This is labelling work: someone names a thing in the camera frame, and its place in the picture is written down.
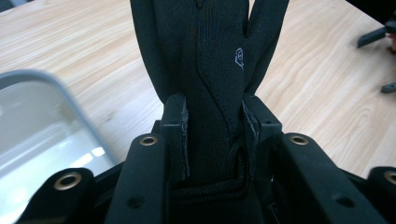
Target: wood grain surface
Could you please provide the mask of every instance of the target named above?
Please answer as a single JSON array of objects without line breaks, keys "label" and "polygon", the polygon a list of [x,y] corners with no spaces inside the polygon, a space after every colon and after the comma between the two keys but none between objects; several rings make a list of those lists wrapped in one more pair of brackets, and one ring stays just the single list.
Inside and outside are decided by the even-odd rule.
[{"label": "wood grain surface", "polygon": [[[290,0],[257,95],[284,132],[310,135],[339,165],[366,176],[396,166],[396,57],[381,24],[343,0]],[[0,13],[0,73],[33,68],[58,77],[120,161],[163,105],[143,64],[129,1],[35,0]]]}]

